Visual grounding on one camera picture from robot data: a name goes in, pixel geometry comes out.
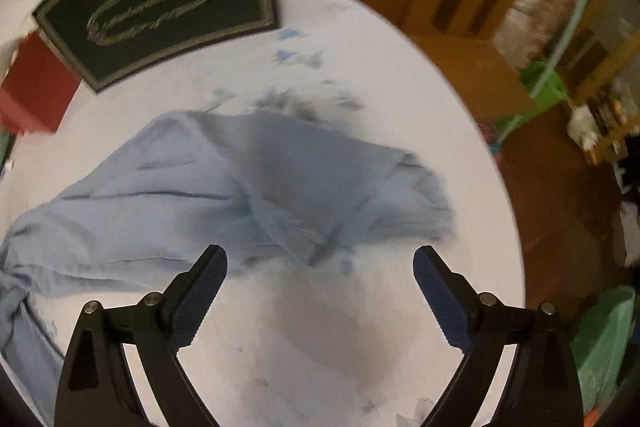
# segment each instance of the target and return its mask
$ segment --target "blue cloth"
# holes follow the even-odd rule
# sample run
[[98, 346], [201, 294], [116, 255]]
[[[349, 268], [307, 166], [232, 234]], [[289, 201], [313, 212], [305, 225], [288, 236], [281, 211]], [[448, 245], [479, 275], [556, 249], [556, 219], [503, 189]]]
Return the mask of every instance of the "blue cloth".
[[0, 248], [0, 349], [52, 423], [63, 359], [30, 292], [157, 289], [210, 244], [238, 272], [450, 227], [440, 182], [411, 153], [267, 111], [168, 113], [14, 222]]

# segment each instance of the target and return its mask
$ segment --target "stain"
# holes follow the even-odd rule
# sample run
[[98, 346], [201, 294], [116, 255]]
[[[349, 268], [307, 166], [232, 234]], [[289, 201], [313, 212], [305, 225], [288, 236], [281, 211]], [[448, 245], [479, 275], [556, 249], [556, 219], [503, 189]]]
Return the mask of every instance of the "stain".
[[409, 420], [401, 414], [396, 414], [396, 427], [420, 427], [420, 424], [415, 420]]
[[276, 51], [275, 56], [273, 57], [273, 62], [277, 62], [278, 64], [284, 64], [286, 60], [289, 60], [291, 57], [294, 57], [298, 54], [298, 52], [290, 52], [287, 50], [278, 50]]
[[251, 356], [255, 357], [255, 363], [260, 368], [261, 378], [247, 378], [244, 381], [238, 390], [241, 398], [238, 407], [241, 408], [242, 415], [249, 414], [262, 418], [262, 423], [265, 426], [282, 427], [286, 422], [287, 425], [302, 427], [309, 423], [309, 415], [296, 404], [293, 396], [281, 391], [278, 385], [283, 372], [287, 372], [279, 362], [283, 362], [286, 367], [289, 367], [290, 360], [279, 360], [278, 355], [271, 351], [269, 345], [269, 343], [265, 343], [257, 350], [252, 349]]
[[428, 398], [418, 398], [418, 403], [415, 405], [414, 418], [421, 424], [424, 422], [433, 409], [433, 402]]
[[340, 261], [340, 272], [343, 275], [351, 275], [353, 273], [353, 261], [350, 259]]
[[268, 90], [262, 98], [254, 102], [254, 107], [274, 109], [282, 111], [289, 105], [290, 89], [283, 92], [277, 92], [275, 89]]
[[414, 419], [396, 414], [396, 427], [420, 427], [433, 409], [433, 402], [428, 398], [418, 398], [415, 405]]
[[279, 41], [285, 41], [287, 39], [302, 38], [302, 37], [306, 37], [306, 35], [303, 32], [300, 32], [293, 28], [283, 28], [278, 32], [278, 35], [276, 38]]
[[293, 112], [293, 116], [300, 120], [308, 121], [308, 122], [317, 122], [319, 121], [318, 112], [310, 102], [305, 102], [305, 100], [296, 99], [291, 104], [291, 110]]
[[206, 108], [204, 108], [203, 111], [214, 111], [224, 103], [228, 102], [229, 100], [233, 100], [237, 96], [236, 93], [229, 89], [225, 89], [224, 87], [217, 87], [213, 90], [213, 94], [216, 95], [216, 99]]
[[319, 70], [322, 68], [322, 52], [314, 53], [313, 55], [302, 56], [300, 62], [307, 68], [312, 70]]
[[337, 2], [332, 2], [326, 7], [326, 10], [331, 13], [344, 12], [345, 10], [348, 10], [348, 9], [349, 9], [348, 6], [345, 6], [344, 4], [338, 4]]
[[372, 412], [377, 411], [378, 406], [373, 403], [372, 399], [368, 399], [366, 404], [360, 407], [360, 410], [362, 411], [362, 415], [366, 416], [367, 414], [371, 414]]
[[336, 100], [338, 101], [338, 107], [345, 107], [352, 111], [358, 111], [364, 108], [364, 104], [349, 92], [341, 92]]

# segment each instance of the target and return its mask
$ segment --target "green bag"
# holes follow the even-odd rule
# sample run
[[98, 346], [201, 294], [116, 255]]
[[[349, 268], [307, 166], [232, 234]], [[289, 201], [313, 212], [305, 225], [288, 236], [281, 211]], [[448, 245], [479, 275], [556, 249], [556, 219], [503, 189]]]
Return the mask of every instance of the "green bag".
[[585, 313], [571, 343], [585, 415], [595, 406], [606, 407], [616, 394], [635, 298], [631, 286], [604, 292]]
[[[520, 72], [520, 83], [526, 87], [529, 92], [531, 92], [545, 69], [545, 62], [536, 61], [530, 63], [528, 67]], [[546, 110], [554, 107], [557, 103], [567, 99], [569, 99], [569, 94], [566, 91], [566, 87], [564, 87], [562, 79], [554, 71], [548, 76], [545, 86], [533, 100], [536, 108], [520, 115], [520, 121], [518, 122], [517, 127], [527, 123], [532, 118], [544, 113]], [[500, 118], [500, 120], [495, 122], [495, 130], [498, 136], [507, 129], [510, 121], [511, 118]]]

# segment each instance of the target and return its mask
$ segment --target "wooden floor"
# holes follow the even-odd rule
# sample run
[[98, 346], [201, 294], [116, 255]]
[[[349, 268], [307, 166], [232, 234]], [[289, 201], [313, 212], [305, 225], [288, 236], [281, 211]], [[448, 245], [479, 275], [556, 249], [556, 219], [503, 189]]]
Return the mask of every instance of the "wooden floor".
[[549, 300], [570, 321], [629, 275], [613, 262], [620, 191], [612, 169], [585, 163], [567, 119], [556, 107], [515, 131], [501, 170], [522, 242], [527, 306]]

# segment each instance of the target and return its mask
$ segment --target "gold embroidered design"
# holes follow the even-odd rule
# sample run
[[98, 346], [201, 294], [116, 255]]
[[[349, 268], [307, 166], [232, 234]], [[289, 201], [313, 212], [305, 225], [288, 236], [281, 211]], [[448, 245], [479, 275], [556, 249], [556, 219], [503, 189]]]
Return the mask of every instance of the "gold embroidered design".
[[171, 57], [190, 48], [201, 46], [207, 42], [215, 42], [219, 39], [229, 38], [235, 35], [242, 34], [243, 32], [252, 32], [255, 30], [261, 30], [273, 25], [276, 21], [276, 13], [273, 10], [273, 0], [259, 0], [260, 2], [260, 17], [250, 21], [237, 24], [221, 30], [211, 31], [209, 33], [194, 36], [184, 41], [176, 42], [170, 46], [162, 49], [158, 49], [145, 57], [140, 57], [125, 66], [104, 74], [99, 79], [96, 77], [93, 71], [90, 71], [85, 63], [80, 60], [74, 51], [69, 47], [65, 39], [60, 36], [57, 30], [48, 19], [48, 13], [52, 10], [60, 0], [44, 0], [38, 7], [34, 14], [38, 24], [43, 29], [47, 37], [53, 42], [53, 44], [60, 50], [63, 57], [70, 63], [71, 67], [78, 70], [84, 81], [89, 84], [94, 90], [100, 91], [110, 84], [121, 80], [124, 76], [133, 73], [140, 68], [144, 68], [158, 60]]
[[115, 35], [108, 35], [108, 31], [112, 29], [116, 24], [125, 21], [135, 15], [138, 15], [145, 10], [150, 9], [153, 6], [156, 6], [160, 3], [163, 3], [167, 0], [145, 0], [144, 2], [137, 4], [136, 6], [130, 6], [122, 13], [114, 15], [109, 20], [104, 23], [100, 23], [98, 18], [103, 15], [107, 10], [117, 6], [123, 0], [106, 0], [100, 6], [98, 6], [97, 10], [92, 13], [91, 17], [86, 24], [86, 32], [87, 32], [87, 40], [89, 42], [94, 42], [98, 46], [110, 46], [112, 44], [117, 44], [118, 42], [123, 42], [129, 39], [132, 39], [140, 32], [143, 32], [145, 29], [155, 30], [160, 26], [163, 22], [175, 19], [184, 15], [187, 12], [197, 8], [201, 4], [206, 3], [208, 0], [195, 0], [192, 2], [185, 3], [181, 6], [168, 10], [162, 13], [159, 17], [156, 17], [154, 20], [149, 20], [146, 22], [142, 22], [139, 24], [135, 24], [127, 30], [121, 31]]

